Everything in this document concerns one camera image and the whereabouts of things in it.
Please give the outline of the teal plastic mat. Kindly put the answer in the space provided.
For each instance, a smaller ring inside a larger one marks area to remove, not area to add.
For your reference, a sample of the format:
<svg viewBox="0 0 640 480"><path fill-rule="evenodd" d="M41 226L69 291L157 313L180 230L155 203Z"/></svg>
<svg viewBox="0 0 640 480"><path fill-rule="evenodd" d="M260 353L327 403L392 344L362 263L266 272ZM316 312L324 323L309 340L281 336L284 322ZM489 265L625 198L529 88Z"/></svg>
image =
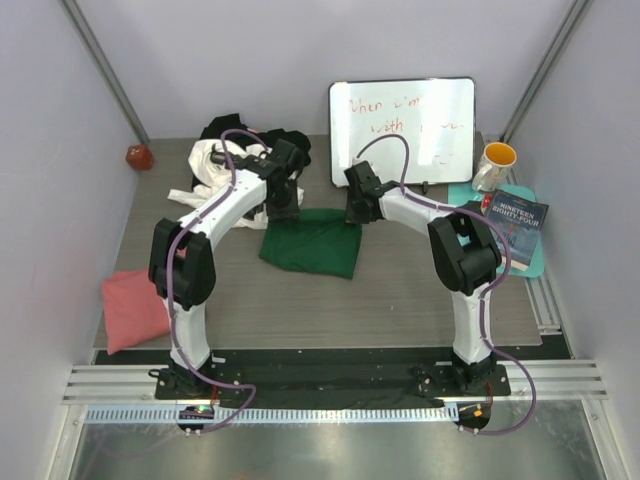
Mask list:
<svg viewBox="0 0 640 480"><path fill-rule="evenodd" d="M495 225L508 242L511 252L510 274L537 278L544 273L541 230L548 206L538 203L532 190L503 184L498 202L491 206L492 195L475 191L470 183L448 187L448 201L463 206L468 201L479 201L482 212Z"/></svg>

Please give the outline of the small red cube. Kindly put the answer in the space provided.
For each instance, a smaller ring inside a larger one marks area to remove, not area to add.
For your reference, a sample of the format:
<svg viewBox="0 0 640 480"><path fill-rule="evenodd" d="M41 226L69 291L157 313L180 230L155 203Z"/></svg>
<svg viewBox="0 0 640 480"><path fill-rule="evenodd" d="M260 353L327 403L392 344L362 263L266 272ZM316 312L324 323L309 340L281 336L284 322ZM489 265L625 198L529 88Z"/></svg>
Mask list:
<svg viewBox="0 0 640 480"><path fill-rule="evenodd" d="M154 157L147 145L131 145L126 153L126 162L136 171L150 170L154 163Z"/></svg>

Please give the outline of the black t-shirt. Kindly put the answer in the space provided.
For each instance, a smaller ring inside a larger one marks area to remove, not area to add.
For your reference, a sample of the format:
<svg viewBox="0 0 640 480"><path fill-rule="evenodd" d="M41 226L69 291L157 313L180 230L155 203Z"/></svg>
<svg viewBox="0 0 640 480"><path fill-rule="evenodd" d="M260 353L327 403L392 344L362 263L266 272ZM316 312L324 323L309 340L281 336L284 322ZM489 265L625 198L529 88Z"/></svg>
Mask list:
<svg viewBox="0 0 640 480"><path fill-rule="evenodd" d="M240 115L238 113L215 117L209 123L209 125L202 130L199 139L219 139L221 135L229 129L250 131L256 137L258 137L267 147L273 147L277 140L285 140L291 144L294 144L303 152L305 167L309 166L311 163L311 142L307 135L298 130L285 130L282 128L266 131L251 130L246 124L241 121Z"/></svg>

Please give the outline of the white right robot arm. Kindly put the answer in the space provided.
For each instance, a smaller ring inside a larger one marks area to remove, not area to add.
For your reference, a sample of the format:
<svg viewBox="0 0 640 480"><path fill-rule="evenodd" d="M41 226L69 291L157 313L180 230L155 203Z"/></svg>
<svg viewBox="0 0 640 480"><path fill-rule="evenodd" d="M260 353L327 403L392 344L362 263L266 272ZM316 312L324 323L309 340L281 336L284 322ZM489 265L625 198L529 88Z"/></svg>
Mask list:
<svg viewBox="0 0 640 480"><path fill-rule="evenodd" d="M348 168L345 175L348 222L387 220L428 238L436 274L452 296L456 366L451 380L460 393L477 393L488 381L486 370L495 364L489 286L502 262L479 206L469 203L460 208L418 197L395 181L381 182L368 162Z"/></svg>

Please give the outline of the Nineteen Eighty-Four book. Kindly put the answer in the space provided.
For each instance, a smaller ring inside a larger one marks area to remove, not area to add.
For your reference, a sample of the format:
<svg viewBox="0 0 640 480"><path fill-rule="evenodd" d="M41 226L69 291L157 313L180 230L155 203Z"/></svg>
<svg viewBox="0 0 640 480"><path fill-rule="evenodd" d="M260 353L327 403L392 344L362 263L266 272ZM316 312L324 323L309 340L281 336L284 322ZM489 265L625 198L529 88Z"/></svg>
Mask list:
<svg viewBox="0 0 640 480"><path fill-rule="evenodd" d="M497 190L484 211L486 218L504 237L511 255L510 273L538 277L544 272L541 230L549 206L533 200L526 190Z"/></svg>

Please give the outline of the white dry-erase board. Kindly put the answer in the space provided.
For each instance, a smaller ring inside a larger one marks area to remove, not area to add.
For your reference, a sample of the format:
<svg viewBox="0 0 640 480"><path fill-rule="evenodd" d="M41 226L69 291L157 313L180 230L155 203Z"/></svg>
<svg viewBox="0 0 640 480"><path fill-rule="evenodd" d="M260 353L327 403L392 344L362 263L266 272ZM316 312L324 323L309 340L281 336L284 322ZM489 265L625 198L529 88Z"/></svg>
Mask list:
<svg viewBox="0 0 640 480"><path fill-rule="evenodd" d="M329 88L331 179L370 163L381 181L466 183L473 176L476 85L470 77L335 82Z"/></svg>

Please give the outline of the green t-shirt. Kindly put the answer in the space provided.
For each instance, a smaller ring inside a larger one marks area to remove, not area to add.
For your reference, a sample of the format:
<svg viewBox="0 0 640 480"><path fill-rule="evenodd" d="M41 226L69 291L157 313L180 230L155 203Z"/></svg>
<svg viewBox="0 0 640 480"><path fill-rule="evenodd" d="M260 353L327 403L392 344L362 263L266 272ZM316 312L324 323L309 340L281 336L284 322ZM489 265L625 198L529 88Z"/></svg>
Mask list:
<svg viewBox="0 0 640 480"><path fill-rule="evenodd" d="M296 219L269 221L259 258L284 271L352 280L362 236L343 209L303 209Z"/></svg>

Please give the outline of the white mug orange inside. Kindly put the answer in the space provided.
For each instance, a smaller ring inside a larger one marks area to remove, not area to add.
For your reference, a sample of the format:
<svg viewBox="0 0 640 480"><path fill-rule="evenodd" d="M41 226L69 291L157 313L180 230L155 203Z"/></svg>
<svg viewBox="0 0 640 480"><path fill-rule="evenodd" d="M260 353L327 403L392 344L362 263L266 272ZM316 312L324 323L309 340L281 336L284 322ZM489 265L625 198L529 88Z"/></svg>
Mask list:
<svg viewBox="0 0 640 480"><path fill-rule="evenodd" d="M481 192L499 189L516 162L517 153L513 147L503 142L488 143L479 160L472 188Z"/></svg>

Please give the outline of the aluminium frame rail front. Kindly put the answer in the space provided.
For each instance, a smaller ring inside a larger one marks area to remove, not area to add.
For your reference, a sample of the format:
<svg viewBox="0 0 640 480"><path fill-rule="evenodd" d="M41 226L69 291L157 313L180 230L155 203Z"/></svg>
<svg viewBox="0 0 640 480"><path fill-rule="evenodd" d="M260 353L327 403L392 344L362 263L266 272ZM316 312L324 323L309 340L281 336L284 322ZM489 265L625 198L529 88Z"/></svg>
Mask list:
<svg viewBox="0 0 640 480"><path fill-rule="evenodd" d="M498 378L508 383L511 397L551 400L606 400L608 393L593 360L525 360L522 367L502 362L505 372ZM158 380L149 375L155 365L80 365L71 370L63 393L68 404L189 403L195 397L168 394L156 396Z"/></svg>

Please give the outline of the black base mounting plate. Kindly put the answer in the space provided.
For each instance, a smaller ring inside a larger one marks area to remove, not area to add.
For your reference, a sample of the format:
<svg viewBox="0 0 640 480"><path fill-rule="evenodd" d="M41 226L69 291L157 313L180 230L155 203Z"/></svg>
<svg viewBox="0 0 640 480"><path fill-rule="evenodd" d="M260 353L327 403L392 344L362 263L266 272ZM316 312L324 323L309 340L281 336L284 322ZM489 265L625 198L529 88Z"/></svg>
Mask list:
<svg viewBox="0 0 640 480"><path fill-rule="evenodd" d="M170 361L149 375L157 381L159 399L218 392L231 405L249 395L256 404L319 399L361 408L380 396L506 397L511 392L506 369L494 355L466 365L443 347L221 350L200 367Z"/></svg>

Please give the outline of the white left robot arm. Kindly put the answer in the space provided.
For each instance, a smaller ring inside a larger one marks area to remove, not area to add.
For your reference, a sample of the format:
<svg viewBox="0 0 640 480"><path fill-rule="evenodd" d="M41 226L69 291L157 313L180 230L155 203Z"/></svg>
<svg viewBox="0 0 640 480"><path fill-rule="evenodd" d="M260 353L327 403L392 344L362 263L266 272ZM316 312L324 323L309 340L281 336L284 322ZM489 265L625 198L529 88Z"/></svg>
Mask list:
<svg viewBox="0 0 640 480"><path fill-rule="evenodd" d="M242 217L261 206L269 220L294 220L300 208L297 177L308 164L303 150L279 139L265 153L238 155L224 149L230 179L204 204L177 221L162 219L154 229L149 279L165 301L172 361L184 368L179 388L205 397L213 385L206 339L205 304L216 284L214 251Z"/></svg>

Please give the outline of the folded pink t-shirt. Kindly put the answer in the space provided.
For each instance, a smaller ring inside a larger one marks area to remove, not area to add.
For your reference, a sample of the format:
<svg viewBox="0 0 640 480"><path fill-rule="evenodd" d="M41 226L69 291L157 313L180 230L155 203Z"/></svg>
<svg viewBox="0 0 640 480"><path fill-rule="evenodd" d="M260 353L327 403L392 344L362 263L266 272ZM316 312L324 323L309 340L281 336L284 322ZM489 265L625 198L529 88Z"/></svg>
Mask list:
<svg viewBox="0 0 640 480"><path fill-rule="evenodd" d="M114 273L101 293L109 355L169 333L167 309L147 269Z"/></svg>

